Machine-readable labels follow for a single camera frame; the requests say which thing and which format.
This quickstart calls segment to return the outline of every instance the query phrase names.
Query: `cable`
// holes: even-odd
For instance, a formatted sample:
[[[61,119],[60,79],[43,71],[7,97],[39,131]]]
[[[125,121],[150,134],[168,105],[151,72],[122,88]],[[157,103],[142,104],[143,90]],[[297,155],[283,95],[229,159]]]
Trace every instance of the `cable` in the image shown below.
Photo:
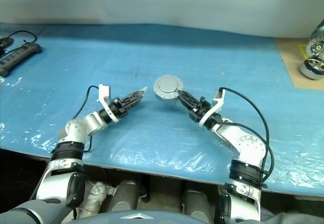
[[[75,119],[75,118],[79,115],[79,113],[82,111],[82,109],[85,107],[85,105],[86,105],[86,103],[87,103],[87,100],[88,100],[88,97],[89,97],[89,93],[90,93],[91,88],[96,88],[96,89],[99,90],[99,87],[98,87],[98,86],[89,86],[89,87],[88,87],[88,90],[87,90],[87,93],[86,93],[86,97],[85,97],[85,99],[84,99],[84,101],[83,101],[81,107],[80,107],[79,110],[75,113],[75,115],[73,116],[72,119]]]
[[[20,33],[20,32],[25,32],[25,33],[28,33],[28,34],[31,34],[31,35],[34,36],[34,40],[32,40],[32,41],[29,42],[29,43],[34,43],[34,42],[37,41],[37,36],[36,36],[34,33],[30,32],[30,31],[28,31],[28,30],[17,30],[17,31],[15,31],[15,32],[11,33],[9,36],[3,38],[3,40],[6,40],[6,39],[12,37],[14,34],[17,34],[17,33]],[[12,52],[15,52],[16,50],[20,49],[21,47],[22,47],[22,46],[19,46],[19,47],[15,48],[15,49],[12,49],[12,50],[9,50],[9,51],[5,51],[5,53],[3,53],[3,54],[0,56],[0,58],[4,57],[4,56],[6,56],[6,55],[8,55],[8,54],[10,54],[10,53],[12,53]]]
[[[251,106],[257,111],[257,113],[259,114],[263,124],[264,124],[264,128],[265,128],[265,133],[266,133],[266,140],[265,140],[265,157],[262,161],[262,165],[261,165],[261,170],[262,172],[264,171],[264,166],[265,166],[265,162],[266,162],[266,159],[267,159],[267,156],[268,156],[268,151],[269,151],[269,140],[270,140],[270,136],[269,136],[269,127],[268,127],[268,124],[265,120],[265,118],[263,117],[262,113],[260,112],[260,110],[258,109],[258,107],[246,96],[244,96],[243,94],[235,91],[235,90],[232,90],[232,89],[229,89],[229,88],[226,88],[226,87],[220,87],[219,88],[219,91],[221,92],[222,90],[226,90],[226,91],[230,91],[240,97],[242,97],[243,99],[245,99],[249,104],[251,104]]]
[[[81,107],[79,108],[79,110],[75,113],[75,115],[73,116],[72,119],[75,119],[79,114],[80,112],[82,111],[82,109],[85,107],[86,103],[87,103],[87,100],[88,100],[88,97],[89,97],[89,93],[90,93],[90,90],[91,88],[96,88],[99,90],[99,87],[98,86],[89,86],[88,89],[87,89],[87,93],[86,93],[86,97],[81,105]],[[89,144],[89,148],[84,151],[84,152],[89,152],[91,150],[91,147],[92,147],[92,135],[90,136],[90,144]]]
[[[258,133],[256,132],[254,129],[244,125],[244,124],[240,124],[240,123],[230,123],[230,122],[224,122],[223,123],[224,125],[231,125],[231,126],[240,126],[242,128],[246,128],[247,130],[251,131],[252,133],[254,133],[256,136],[258,136],[263,142],[264,144],[266,145],[266,140]],[[268,177],[271,175],[272,171],[273,171],[273,168],[274,168],[274,156],[273,156],[273,152],[272,152],[272,149],[269,147],[269,153],[270,153],[270,157],[271,157],[271,164],[270,164],[270,168],[269,168],[269,171],[268,173],[265,174],[265,176],[263,177],[261,183],[264,183],[265,180],[268,179]]]

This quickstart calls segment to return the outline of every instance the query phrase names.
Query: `gray round object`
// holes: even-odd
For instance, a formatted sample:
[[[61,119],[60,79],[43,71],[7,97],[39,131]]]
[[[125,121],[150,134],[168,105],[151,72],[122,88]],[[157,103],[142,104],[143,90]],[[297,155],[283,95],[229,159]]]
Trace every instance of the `gray round object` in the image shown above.
[[[178,90],[183,90],[183,83],[178,77],[167,74],[156,79],[153,90],[159,98],[172,100],[179,96]]]

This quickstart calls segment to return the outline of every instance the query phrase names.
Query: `table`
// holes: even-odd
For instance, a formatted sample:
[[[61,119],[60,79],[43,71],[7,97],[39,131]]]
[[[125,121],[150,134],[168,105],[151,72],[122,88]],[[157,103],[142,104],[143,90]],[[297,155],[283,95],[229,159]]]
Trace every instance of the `table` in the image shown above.
[[[148,86],[129,115],[93,137],[85,163],[223,183],[232,151],[195,124],[180,102],[154,95],[155,79],[174,74],[197,98],[211,101],[215,89],[225,86],[259,106],[275,155],[270,191],[323,195],[324,91],[294,88],[274,39],[161,25],[1,28],[2,36],[18,29],[35,32],[43,47],[1,79],[1,148],[49,157],[89,85],[110,85],[112,97]],[[16,44],[29,37],[19,36]],[[101,109],[97,97],[90,93],[80,116]],[[235,95],[227,93],[221,114],[264,135],[256,112]]]

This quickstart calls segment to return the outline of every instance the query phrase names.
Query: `cardboard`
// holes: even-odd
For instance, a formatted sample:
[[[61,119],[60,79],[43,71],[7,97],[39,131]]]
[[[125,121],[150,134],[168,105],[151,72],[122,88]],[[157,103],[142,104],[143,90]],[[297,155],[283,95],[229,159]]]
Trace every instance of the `cardboard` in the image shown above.
[[[293,84],[296,88],[324,90],[324,78],[312,80],[303,75],[300,70],[300,64],[308,58],[305,53],[305,47],[308,39],[276,39],[283,62]]]

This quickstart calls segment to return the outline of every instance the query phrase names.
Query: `white wall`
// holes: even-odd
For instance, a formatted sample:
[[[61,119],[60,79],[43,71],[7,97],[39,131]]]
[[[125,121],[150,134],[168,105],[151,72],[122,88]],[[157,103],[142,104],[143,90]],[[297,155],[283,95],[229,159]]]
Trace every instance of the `white wall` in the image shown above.
[[[157,23],[304,38],[324,18],[323,0],[0,0],[0,22]]]

